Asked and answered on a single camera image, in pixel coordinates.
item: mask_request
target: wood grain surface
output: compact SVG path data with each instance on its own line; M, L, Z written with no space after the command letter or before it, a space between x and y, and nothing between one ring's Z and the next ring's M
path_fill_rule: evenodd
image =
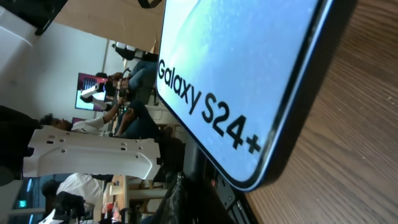
M398 223L398 1L359 0L260 223Z

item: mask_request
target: smartphone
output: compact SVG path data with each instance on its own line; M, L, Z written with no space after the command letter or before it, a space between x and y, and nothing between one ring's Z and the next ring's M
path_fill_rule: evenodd
M166 0L157 92L243 191L282 173L354 0Z

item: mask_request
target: white shirt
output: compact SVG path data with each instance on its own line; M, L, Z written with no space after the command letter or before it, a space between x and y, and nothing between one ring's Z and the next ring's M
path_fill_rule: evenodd
M72 174L60 184L57 194L63 191L82 196L86 203L95 205L101 197L103 181L92 178L87 174Z
M94 134L97 136L108 137L111 132L101 131L101 128L103 126L104 126L104 118L99 117L91 120L76 122L75 124L73 124L72 131L83 134Z

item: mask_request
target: green exit sign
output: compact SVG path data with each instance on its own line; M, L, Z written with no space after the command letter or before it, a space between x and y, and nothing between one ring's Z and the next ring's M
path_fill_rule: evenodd
M26 201L25 200L20 200L19 201L19 207L20 208L26 208Z

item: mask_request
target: light blue screen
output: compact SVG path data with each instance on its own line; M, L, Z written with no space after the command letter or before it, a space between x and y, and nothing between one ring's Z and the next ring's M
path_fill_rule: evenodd
M308 41L305 34L317 2L167 0L158 91L238 181L248 180L256 170L299 50ZM183 95L179 88L188 90ZM210 116L209 93L216 98L210 101L210 123L203 117L203 113ZM217 124L223 136L213 127L215 119L226 113L220 102L229 109L228 118ZM246 118L239 135L242 144L234 148L227 129L241 115ZM238 129L233 126L233 133ZM261 149L251 151L247 140L254 135Z

